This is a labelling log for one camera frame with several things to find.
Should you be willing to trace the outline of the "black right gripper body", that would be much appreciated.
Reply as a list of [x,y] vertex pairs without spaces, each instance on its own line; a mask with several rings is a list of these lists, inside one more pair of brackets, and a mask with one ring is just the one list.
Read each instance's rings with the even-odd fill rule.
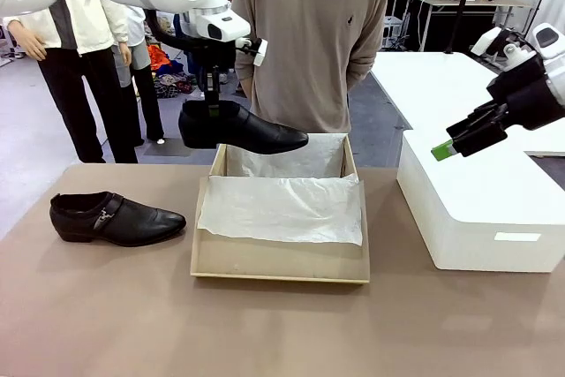
[[501,128],[518,125],[533,131],[564,118],[539,54],[514,68],[501,72],[487,86],[493,101],[505,109]]

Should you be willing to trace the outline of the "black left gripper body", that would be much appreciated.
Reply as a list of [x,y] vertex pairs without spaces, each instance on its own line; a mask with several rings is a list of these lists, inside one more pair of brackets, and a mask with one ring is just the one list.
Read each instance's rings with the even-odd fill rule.
[[199,53],[199,85],[206,83],[207,71],[214,66],[219,72],[220,83],[226,84],[229,80],[228,74],[233,68],[233,49],[227,43],[220,43],[215,47],[204,49]]

